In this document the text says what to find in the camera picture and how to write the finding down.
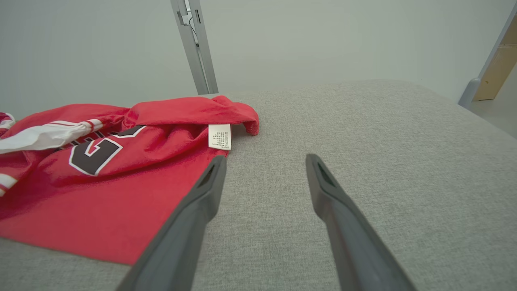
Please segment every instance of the white stripe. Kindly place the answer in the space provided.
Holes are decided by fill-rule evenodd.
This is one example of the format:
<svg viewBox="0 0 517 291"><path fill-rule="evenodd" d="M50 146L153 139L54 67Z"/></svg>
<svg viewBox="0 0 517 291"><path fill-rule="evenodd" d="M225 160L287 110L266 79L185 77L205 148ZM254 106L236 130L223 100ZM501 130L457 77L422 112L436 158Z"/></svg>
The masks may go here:
<svg viewBox="0 0 517 291"><path fill-rule="evenodd" d="M0 122L0 128L10 129L11 126L13 126L13 124L14 124L14 121L12 121L12 120L4 120L4 121Z"/></svg>
<svg viewBox="0 0 517 291"><path fill-rule="evenodd" d="M57 126L57 127L66 127L66 128L71 128L71 127L74 127L75 125L66 125L66 124L57 124L57 123L47 123L47 124L44 124L43 126Z"/></svg>
<svg viewBox="0 0 517 291"><path fill-rule="evenodd" d="M12 116L11 114L7 113L7 112L4 112L5 115L9 116L13 122L16 122L16 119L14 119L14 116Z"/></svg>
<svg viewBox="0 0 517 291"><path fill-rule="evenodd" d="M0 174L0 184L3 186L6 186L7 188L11 188L14 184L16 184L18 180L15 178L7 175L7 174Z"/></svg>
<svg viewBox="0 0 517 291"><path fill-rule="evenodd" d="M90 121L91 123L94 124L93 131L97 131L103 127L102 121L100 121L98 119L88 119L88 121Z"/></svg>
<svg viewBox="0 0 517 291"><path fill-rule="evenodd" d="M0 154L16 151L45 150L64 146L91 132L91 125L46 124L26 128L0 140Z"/></svg>
<svg viewBox="0 0 517 291"><path fill-rule="evenodd" d="M61 123L64 125L78 125L77 122L70 122L70 121L64 121L64 120L56 120L56 121L51 121L49 123Z"/></svg>

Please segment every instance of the red fabric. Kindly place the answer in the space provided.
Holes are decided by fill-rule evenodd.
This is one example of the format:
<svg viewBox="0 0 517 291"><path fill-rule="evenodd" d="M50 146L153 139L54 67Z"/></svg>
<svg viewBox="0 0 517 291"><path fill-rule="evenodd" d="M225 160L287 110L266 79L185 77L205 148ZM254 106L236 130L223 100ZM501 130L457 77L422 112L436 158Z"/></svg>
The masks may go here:
<svg viewBox="0 0 517 291"><path fill-rule="evenodd" d="M207 125L244 123L248 133L259 133L251 107L218 96L145 102L131 109L69 105L31 115L2 138L53 121L90 119L103 123L100 133L87 136L95 139L90 151L103 139L122 146L96 177L70 165L78 146L0 155L0 174L19 180L0 198L0 236L133 264L212 158L227 155L208 147ZM108 136L137 125L146 126L134 137Z"/></svg>

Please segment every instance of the white trim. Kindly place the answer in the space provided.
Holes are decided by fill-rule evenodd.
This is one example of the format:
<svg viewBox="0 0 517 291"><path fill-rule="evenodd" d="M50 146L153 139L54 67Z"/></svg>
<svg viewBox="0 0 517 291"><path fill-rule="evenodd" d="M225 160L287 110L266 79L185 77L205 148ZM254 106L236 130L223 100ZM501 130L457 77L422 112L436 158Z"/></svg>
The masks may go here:
<svg viewBox="0 0 517 291"><path fill-rule="evenodd" d="M0 184L2 184L2 186L4 186L5 188L10 189L17 182L18 182L18 180L16 180L14 177L11 177L7 174L0 173ZM4 194L5 194L5 191L3 189L0 189L0 197L3 196Z"/></svg>
<svg viewBox="0 0 517 291"><path fill-rule="evenodd" d="M6 128L6 129L10 129L14 124L14 121L12 120L3 120L0 122L0 128Z"/></svg>
<svg viewBox="0 0 517 291"><path fill-rule="evenodd" d="M68 125L68 124L59 124L59 123L47 123L47 124L44 124L42 126L54 126L54 127L72 128L72 127L76 127L77 125Z"/></svg>
<svg viewBox="0 0 517 291"><path fill-rule="evenodd" d="M4 112L5 115L9 116L14 122L16 122L16 119L14 119L14 116L12 114Z"/></svg>
<svg viewBox="0 0 517 291"><path fill-rule="evenodd" d="M70 122L70 121L64 121L64 120L56 120L56 121L51 121L49 123L58 123L60 125L78 125L77 122Z"/></svg>
<svg viewBox="0 0 517 291"><path fill-rule="evenodd" d="M122 145L118 144L116 141L113 141L113 140L108 139L108 138L103 138L103 139L102 139L101 141L99 141L96 145L94 145L94 148L95 148L95 149L94 149L94 151L93 151L93 152L91 152L91 153L88 153L88 151L92 148L92 143L93 143L93 141L91 141L91 142L90 142L90 144L88 145L88 147L86 147L86 152L85 152L84 154L85 154L85 155L87 155L87 156L92 156L92 155L93 155L95 152L97 152L97 151L99 150L99 148L100 148L100 147L99 147L99 146L97 146L97 145L98 145L98 144L100 144L101 142L105 141L105 140L107 140L107 141L109 141L109 142L111 142L111 143L115 144L116 146L118 146L118 149L117 149L116 151L114 151L114 152L113 152L113 153L112 153L112 154L111 154L111 155L106 159L106 161L104 161L104 163L102 163L102 164L100 165L100 167L97 169L97 171L95 171L95 174L90 174L90 173L88 173L88 172L84 171L83 169L79 168L78 166L76 166L74 163L72 163L72 157L73 157L73 154L74 154L74 152L75 152L75 148L77 147L77 145L75 145L75 146L72 148L71 152L70 152L70 157L68 158L68 164L69 164L70 166L72 166L73 168L75 168L77 171L79 171L79 172L81 172L81 173L83 173L83 174L86 174L86 175L88 175L88 176L93 176L93 177L98 176L98 175L99 175L99 172L100 172L100 171L101 171L101 170L102 170L102 169L103 169L103 168L108 164L108 162L109 162L109 161L111 161L111 159L113 159L113 158L115 157L115 155L116 155L116 154L118 154L118 152L120 152L120 151L122 150L122 148L124 148Z"/></svg>
<svg viewBox="0 0 517 291"><path fill-rule="evenodd" d="M146 128L147 125L144 125L142 127L140 127L136 132L134 132L134 134L132 135L124 135L124 136L118 136L118 135L112 135L116 138L129 138L129 137L135 137L140 131L142 131L144 128Z"/></svg>
<svg viewBox="0 0 517 291"><path fill-rule="evenodd" d="M92 129L93 132L96 132L104 126L104 124L102 124L102 121L98 119L88 119L88 121L94 124L94 128Z"/></svg>

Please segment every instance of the metal frame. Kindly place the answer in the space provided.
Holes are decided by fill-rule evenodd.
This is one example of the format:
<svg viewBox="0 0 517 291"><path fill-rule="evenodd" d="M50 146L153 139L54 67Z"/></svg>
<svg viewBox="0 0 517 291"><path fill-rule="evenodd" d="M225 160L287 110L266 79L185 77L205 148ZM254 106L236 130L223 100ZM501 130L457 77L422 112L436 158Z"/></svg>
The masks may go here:
<svg viewBox="0 0 517 291"><path fill-rule="evenodd" d="M206 36L205 20L201 11L200 0L189 0L190 10L194 19L194 28L199 43L199 51L201 54L201 62L205 68L206 83L210 94L219 93L217 88L216 73L212 64L210 48L208 47L208 37Z"/></svg>
<svg viewBox="0 0 517 291"><path fill-rule="evenodd" d="M197 93L200 95L218 93L216 74L212 64L212 57L210 56L208 38L206 36L199 0L189 0L190 12L197 36L197 44L188 21L189 17L185 0L171 0L171 4Z"/></svg>
<svg viewBox="0 0 517 291"><path fill-rule="evenodd" d="M473 78L467 85L467 88L465 88L465 91L463 92L463 95L461 95L460 100L458 101L458 104L466 109L470 107L470 103L472 103L472 100L474 99L474 96L476 95L476 92L478 92L479 84L481 83L481 79L483 78L483 75L486 72L486 69L488 69L488 66L490 65L492 59L494 58L495 52L497 51L497 48L499 48L499 44L501 44L501 41L503 40L503 37L506 34L506 31L508 30L508 27L510 27L510 24L512 23L513 17L517 14L517 3L513 6L512 12L510 13L510 16L506 20L505 26L503 26L503 30L499 34L499 37L497 38L497 41L495 42L494 47L492 48L492 51L490 52L488 59L485 62L485 65L481 69L481 72L479 73L479 76L477 78Z"/></svg>
<svg viewBox="0 0 517 291"><path fill-rule="evenodd" d="M206 84L205 75L203 73L203 67L201 60L197 54L197 48L192 34L192 28L190 25L184 22L183 16L188 16L187 6L184 0L171 0L172 10L174 11L174 18L178 25L179 35L181 36L181 42L183 42L183 48L187 55L187 60L190 65L190 71L192 72L192 78L197 89L197 93L200 95L209 94L208 86Z"/></svg>

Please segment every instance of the care label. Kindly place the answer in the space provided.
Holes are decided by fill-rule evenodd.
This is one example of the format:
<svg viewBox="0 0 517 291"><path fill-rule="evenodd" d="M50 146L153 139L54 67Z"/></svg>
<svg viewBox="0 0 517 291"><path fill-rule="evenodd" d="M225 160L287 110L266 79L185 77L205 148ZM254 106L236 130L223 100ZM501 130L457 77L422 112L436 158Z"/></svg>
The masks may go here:
<svg viewBox="0 0 517 291"><path fill-rule="evenodd" d="M232 131L229 124L208 125L208 147L227 151L232 149Z"/></svg>

